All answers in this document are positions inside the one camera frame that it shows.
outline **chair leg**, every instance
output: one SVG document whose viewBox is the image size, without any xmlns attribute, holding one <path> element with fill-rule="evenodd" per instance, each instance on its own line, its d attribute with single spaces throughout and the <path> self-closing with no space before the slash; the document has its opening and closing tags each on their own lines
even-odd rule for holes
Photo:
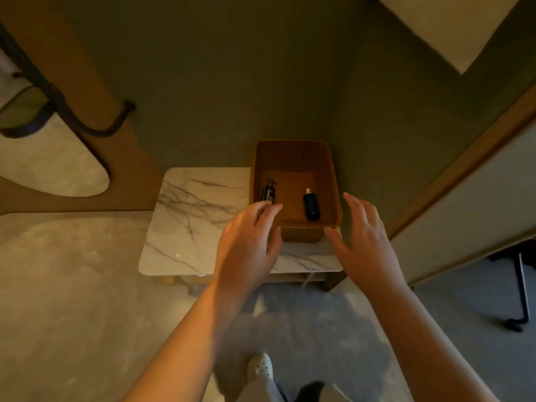
<svg viewBox="0 0 536 402">
<path fill-rule="evenodd" d="M 528 313 L 528 301 L 527 301 L 527 288 L 525 285 L 525 275 L 523 274 L 523 259 L 521 253 L 519 253 L 513 259 L 514 267 L 516 268 L 517 287 L 519 290 L 519 299 L 521 300 L 521 308 L 523 309 L 523 318 L 521 319 L 508 319 L 504 322 L 506 327 L 516 332 L 522 332 L 523 328 L 521 324 L 526 324 L 530 320 Z"/>
</svg>

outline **olive green wall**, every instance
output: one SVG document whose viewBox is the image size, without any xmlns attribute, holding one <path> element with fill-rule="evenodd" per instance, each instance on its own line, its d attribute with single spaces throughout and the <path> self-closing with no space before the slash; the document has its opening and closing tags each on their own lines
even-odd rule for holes
<svg viewBox="0 0 536 402">
<path fill-rule="evenodd" d="M 323 138 L 362 0 L 54 0 L 161 168 L 248 166 L 259 138 Z"/>
<path fill-rule="evenodd" d="M 387 223 L 534 82 L 536 0 L 520 0 L 461 76 L 380 3 L 362 17 L 329 141 L 341 191 Z"/>
</svg>

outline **gray floor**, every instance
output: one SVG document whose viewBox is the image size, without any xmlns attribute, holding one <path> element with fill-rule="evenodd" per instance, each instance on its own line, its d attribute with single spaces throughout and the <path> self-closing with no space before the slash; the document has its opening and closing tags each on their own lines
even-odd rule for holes
<svg viewBox="0 0 536 402">
<path fill-rule="evenodd" d="M 536 310 L 536 270 L 524 268 L 528 299 Z M 502 402 L 536 400 L 536 327 L 505 329 L 521 318 L 511 260 L 483 259 L 417 287 L 428 311 Z"/>
<path fill-rule="evenodd" d="M 196 300 L 137 271 L 150 212 L 0 217 L 0 395 L 10 401 L 114 401 Z M 526 269 L 529 293 L 536 271 Z M 503 401 L 536 400 L 536 331 L 512 333 L 513 267 L 480 263 L 417 288 L 432 315 Z M 314 379 L 355 402 L 409 401 L 362 294 L 263 286 L 233 326 L 204 401 L 232 401 L 252 353 L 268 351 L 290 394 Z"/>
</svg>

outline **hand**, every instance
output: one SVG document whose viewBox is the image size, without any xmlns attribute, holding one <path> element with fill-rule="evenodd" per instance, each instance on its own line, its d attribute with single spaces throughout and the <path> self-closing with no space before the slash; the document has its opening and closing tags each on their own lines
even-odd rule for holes
<svg viewBox="0 0 536 402">
<path fill-rule="evenodd" d="M 343 243 L 335 230 L 326 227 L 324 232 L 352 282 L 367 297 L 383 290 L 407 288 L 378 210 L 348 193 L 344 193 L 344 198 L 352 212 L 352 248 Z"/>
<path fill-rule="evenodd" d="M 283 205 L 257 202 L 246 207 L 224 229 L 218 243 L 215 284 L 245 301 L 264 283 L 277 261 L 283 240 L 273 220 Z"/>
</svg>

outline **brown woven basket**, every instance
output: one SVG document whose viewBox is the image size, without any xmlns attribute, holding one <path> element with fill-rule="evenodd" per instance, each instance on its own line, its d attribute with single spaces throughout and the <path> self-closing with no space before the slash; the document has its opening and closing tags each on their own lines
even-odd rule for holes
<svg viewBox="0 0 536 402">
<path fill-rule="evenodd" d="M 328 144 L 319 140 L 259 141 L 253 156 L 249 187 L 250 203 L 261 199 L 268 179 L 276 182 L 274 203 L 282 203 L 274 224 L 281 225 L 284 241 L 318 242 L 326 226 L 335 228 L 343 220 L 337 179 Z M 306 188 L 316 194 L 320 219 L 305 218 Z"/>
</svg>

